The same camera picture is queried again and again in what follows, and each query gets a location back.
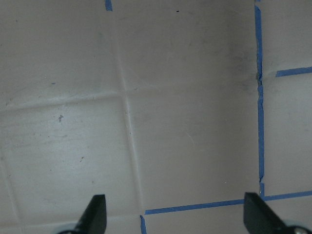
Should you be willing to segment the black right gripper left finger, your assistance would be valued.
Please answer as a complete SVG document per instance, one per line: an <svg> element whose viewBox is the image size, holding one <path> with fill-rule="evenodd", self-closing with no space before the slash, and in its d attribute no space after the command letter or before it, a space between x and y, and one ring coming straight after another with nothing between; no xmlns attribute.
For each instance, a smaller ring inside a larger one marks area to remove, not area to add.
<svg viewBox="0 0 312 234"><path fill-rule="evenodd" d="M94 195L74 227L75 234L104 234L107 227L105 195Z"/></svg>

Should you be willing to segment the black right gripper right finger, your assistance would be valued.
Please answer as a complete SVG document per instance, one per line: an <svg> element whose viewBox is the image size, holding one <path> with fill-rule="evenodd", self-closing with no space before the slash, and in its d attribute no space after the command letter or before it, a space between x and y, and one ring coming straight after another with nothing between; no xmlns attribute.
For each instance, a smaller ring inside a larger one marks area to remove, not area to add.
<svg viewBox="0 0 312 234"><path fill-rule="evenodd" d="M256 193L245 193L243 223L250 234L301 234L302 227L288 226Z"/></svg>

